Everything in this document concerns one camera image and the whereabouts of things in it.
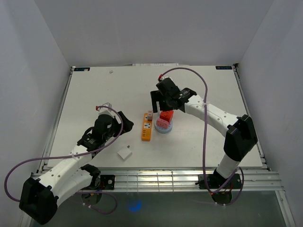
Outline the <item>orange power strip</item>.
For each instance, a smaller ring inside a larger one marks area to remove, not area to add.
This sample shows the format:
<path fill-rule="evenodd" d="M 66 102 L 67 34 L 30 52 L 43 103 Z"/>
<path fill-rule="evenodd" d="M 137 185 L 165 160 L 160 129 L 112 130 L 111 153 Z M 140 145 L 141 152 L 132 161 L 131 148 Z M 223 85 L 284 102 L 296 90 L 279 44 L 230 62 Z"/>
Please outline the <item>orange power strip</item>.
<path fill-rule="evenodd" d="M 143 127 L 141 133 L 142 141 L 150 141 L 152 135 L 152 121 L 147 120 L 147 113 L 144 114 Z"/>

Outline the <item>pink plug adapter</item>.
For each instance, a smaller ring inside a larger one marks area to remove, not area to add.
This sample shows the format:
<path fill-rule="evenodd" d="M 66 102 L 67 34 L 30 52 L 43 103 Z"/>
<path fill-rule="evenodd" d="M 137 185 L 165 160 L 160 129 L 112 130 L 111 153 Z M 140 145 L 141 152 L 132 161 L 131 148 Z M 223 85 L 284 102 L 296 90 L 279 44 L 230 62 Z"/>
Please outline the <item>pink plug adapter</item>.
<path fill-rule="evenodd" d="M 160 128 L 167 129 L 169 127 L 169 122 L 162 118 L 158 118 L 156 121 L 156 125 Z"/>

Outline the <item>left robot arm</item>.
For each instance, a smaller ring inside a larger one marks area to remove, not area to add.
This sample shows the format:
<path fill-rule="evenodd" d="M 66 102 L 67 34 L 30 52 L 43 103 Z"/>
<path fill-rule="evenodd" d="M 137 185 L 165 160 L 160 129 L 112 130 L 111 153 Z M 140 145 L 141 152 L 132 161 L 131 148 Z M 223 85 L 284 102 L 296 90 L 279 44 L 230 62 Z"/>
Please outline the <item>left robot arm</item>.
<path fill-rule="evenodd" d="M 89 162 L 109 140 L 132 130 L 134 123 L 119 111 L 115 117 L 99 108 L 94 126 L 88 128 L 70 152 L 48 172 L 36 179 L 28 178 L 22 188 L 19 208 L 41 225 L 49 222 L 58 207 L 83 188 L 100 185 L 100 171 Z"/>

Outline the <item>red cube socket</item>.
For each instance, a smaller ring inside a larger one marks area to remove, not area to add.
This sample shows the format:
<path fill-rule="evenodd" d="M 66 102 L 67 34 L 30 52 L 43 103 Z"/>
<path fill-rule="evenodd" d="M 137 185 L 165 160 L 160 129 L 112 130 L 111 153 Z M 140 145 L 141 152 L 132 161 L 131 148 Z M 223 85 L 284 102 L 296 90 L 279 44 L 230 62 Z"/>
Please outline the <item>red cube socket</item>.
<path fill-rule="evenodd" d="M 167 121 L 168 123 L 171 122 L 172 118 L 173 118 L 173 114 L 174 111 L 170 110 L 170 111 L 161 111 L 160 113 L 160 119 Z"/>

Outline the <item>brown pink charger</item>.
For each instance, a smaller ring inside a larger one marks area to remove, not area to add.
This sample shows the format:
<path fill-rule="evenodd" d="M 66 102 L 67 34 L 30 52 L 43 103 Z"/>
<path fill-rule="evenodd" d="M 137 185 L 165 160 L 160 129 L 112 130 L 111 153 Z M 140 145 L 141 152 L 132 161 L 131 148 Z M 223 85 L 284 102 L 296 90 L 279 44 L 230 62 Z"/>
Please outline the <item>brown pink charger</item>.
<path fill-rule="evenodd" d="M 147 120 L 152 121 L 153 120 L 153 111 L 148 111 L 147 113 Z"/>

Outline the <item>white charger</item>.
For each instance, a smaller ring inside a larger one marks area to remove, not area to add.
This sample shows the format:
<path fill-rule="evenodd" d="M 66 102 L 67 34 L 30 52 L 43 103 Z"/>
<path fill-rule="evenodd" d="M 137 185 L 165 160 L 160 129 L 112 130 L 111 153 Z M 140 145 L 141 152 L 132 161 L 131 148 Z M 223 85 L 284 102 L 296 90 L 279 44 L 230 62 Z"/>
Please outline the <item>white charger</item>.
<path fill-rule="evenodd" d="M 121 148 L 117 153 L 123 161 L 126 161 L 133 153 L 130 150 L 130 146 Z"/>

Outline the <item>blue round power socket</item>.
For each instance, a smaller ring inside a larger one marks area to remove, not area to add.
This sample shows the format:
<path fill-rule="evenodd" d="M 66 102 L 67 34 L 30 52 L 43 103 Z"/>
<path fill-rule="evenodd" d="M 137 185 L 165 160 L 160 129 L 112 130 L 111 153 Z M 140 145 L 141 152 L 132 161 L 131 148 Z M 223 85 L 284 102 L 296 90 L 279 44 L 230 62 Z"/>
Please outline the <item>blue round power socket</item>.
<path fill-rule="evenodd" d="M 170 131 L 172 131 L 172 128 L 173 128 L 173 121 L 171 121 L 168 125 L 167 128 L 162 128 L 160 126 L 157 125 L 157 123 L 154 124 L 155 126 L 155 130 L 159 133 L 162 133 L 162 134 L 167 134 L 169 133 Z"/>

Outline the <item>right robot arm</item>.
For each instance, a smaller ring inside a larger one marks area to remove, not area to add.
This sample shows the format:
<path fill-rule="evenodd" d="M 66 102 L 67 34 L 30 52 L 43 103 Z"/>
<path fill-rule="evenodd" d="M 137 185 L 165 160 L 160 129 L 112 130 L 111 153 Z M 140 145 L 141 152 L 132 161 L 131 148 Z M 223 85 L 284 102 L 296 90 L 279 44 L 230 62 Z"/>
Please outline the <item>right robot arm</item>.
<path fill-rule="evenodd" d="M 169 77 L 158 81 L 157 90 L 151 92 L 153 112 L 181 110 L 203 120 L 224 136 L 224 156 L 214 170 L 214 183 L 220 188 L 226 187 L 234 170 L 258 142 L 252 118 L 246 114 L 239 117 L 207 104 L 195 91 L 180 90 Z"/>

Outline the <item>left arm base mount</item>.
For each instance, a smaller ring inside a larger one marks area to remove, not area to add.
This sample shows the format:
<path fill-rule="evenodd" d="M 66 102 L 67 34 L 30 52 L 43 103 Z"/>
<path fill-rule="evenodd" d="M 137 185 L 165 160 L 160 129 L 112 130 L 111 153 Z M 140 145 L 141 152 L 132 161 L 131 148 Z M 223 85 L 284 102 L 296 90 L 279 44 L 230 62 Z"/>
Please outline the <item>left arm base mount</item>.
<path fill-rule="evenodd" d="M 113 190 L 115 188 L 115 175 L 100 175 L 93 177 L 89 186 L 83 190 Z"/>

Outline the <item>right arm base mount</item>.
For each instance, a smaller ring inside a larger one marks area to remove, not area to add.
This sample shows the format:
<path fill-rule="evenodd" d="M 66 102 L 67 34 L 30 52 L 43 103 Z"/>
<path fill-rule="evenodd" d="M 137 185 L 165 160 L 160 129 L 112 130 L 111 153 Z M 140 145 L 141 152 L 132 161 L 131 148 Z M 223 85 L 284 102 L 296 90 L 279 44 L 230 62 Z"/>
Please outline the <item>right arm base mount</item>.
<path fill-rule="evenodd" d="M 206 174 L 206 180 L 211 190 L 218 189 L 226 181 L 219 179 L 217 176 L 214 176 L 213 174 Z M 203 174 L 198 175 L 198 181 L 195 183 L 195 185 L 198 185 L 199 189 L 206 189 L 206 184 L 204 181 Z M 223 187 L 224 190 L 231 188 L 232 189 L 241 188 L 241 178 L 239 174 L 235 174 L 231 178 L 231 180 L 227 183 L 227 185 Z"/>

